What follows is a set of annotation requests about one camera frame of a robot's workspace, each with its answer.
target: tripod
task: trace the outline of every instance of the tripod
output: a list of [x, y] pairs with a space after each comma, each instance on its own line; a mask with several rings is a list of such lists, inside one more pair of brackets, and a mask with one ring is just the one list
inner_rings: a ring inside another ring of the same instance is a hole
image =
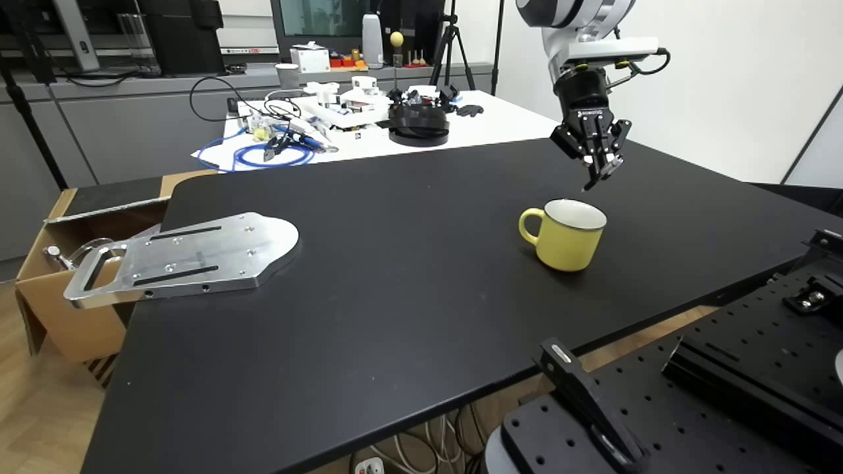
[[0, 76], [3, 76], [3, 81], [5, 81], [7, 98], [14, 99], [14, 105], [19, 109], [20, 119], [24, 119], [24, 124], [27, 124], [27, 128], [28, 128], [37, 149], [41, 153], [49, 173], [53, 173], [55, 188], [57, 188], [57, 189], [68, 189], [68, 182], [62, 180], [62, 173], [61, 173], [61, 168], [57, 168], [55, 155], [53, 155], [53, 149], [49, 149], [41, 128], [37, 126], [37, 120], [34, 120], [34, 116], [31, 116], [31, 109], [28, 109], [28, 102], [27, 102], [27, 95], [24, 95], [24, 89], [19, 86], [19, 81], [16, 81], [16, 76], [11, 74], [11, 69], [7, 69], [7, 64], [5, 64], [3, 55], [0, 55]]
[[446, 61], [446, 86], [450, 86], [450, 52], [454, 52], [454, 40], [455, 40], [455, 41], [459, 41], [459, 52], [463, 55], [463, 69], [466, 69], [468, 89], [476, 89], [476, 86], [475, 86], [475, 74], [471, 74], [471, 65], [468, 65], [468, 55], [466, 55], [466, 44], [463, 44], [463, 35], [459, 31], [455, 20], [459, 20], [459, 16], [455, 16], [455, 0], [450, 0], [450, 12], [442, 16], [442, 35], [441, 35], [441, 40], [438, 40], [438, 49], [435, 49], [435, 57], [433, 57], [429, 85], [441, 85], [442, 55], [446, 55], [446, 49], [447, 49], [447, 61]]

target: wall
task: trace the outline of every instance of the wall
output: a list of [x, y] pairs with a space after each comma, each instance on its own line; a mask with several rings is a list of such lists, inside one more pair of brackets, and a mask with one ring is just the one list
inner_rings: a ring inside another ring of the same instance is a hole
[[[749, 182], [780, 182], [843, 85], [841, 0], [639, 0], [626, 37], [658, 37], [674, 64], [614, 93], [632, 140]], [[497, 95], [559, 119], [538, 31], [513, 2]]]

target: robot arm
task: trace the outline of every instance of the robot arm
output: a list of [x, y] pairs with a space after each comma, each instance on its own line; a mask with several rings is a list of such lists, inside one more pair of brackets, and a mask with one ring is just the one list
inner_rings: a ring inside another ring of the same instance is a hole
[[632, 120], [617, 120], [608, 109], [614, 85], [606, 65], [629, 69], [629, 80], [646, 76], [655, 72], [642, 72], [634, 61], [666, 55], [670, 64], [670, 52], [655, 40], [606, 40], [634, 0], [516, 0], [516, 4], [530, 26], [542, 28], [551, 81], [560, 102], [560, 124], [551, 140], [570, 157], [587, 162], [585, 189], [591, 189], [624, 162], [622, 147], [632, 128]]

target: metal bracket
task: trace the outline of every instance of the metal bracket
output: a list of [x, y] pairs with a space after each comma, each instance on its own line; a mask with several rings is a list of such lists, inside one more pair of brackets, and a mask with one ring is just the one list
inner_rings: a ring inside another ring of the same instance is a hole
[[555, 385], [555, 399], [587, 430], [593, 444], [617, 471], [646, 471], [646, 453], [632, 431], [587, 390], [579, 361], [555, 339], [542, 346], [541, 369]]
[[816, 274], [797, 290], [797, 295], [784, 297], [784, 306], [801, 317], [836, 317], [843, 306], [843, 280], [838, 274]]
[[[236, 214], [161, 234], [101, 245], [73, 272], [62, 297], [80, 307], [140, 297], [252, 290], [297, 245], [284, 218]], [[109, 257], [122, 257], [115, 276], [95, 286]]]

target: silver metal plate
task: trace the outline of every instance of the silver metal plate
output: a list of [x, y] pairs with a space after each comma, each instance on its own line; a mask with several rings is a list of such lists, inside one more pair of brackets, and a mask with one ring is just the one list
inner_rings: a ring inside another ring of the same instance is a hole
[[[140, 297], [256, 290], [296, 245], [297, 230], [289, 220], [261, 214], [118, 240], [86, 252], [62, 297], [80, 307], [97, 307]], [[109, 257], [122, 257], [118, 272], [95, 286]]]

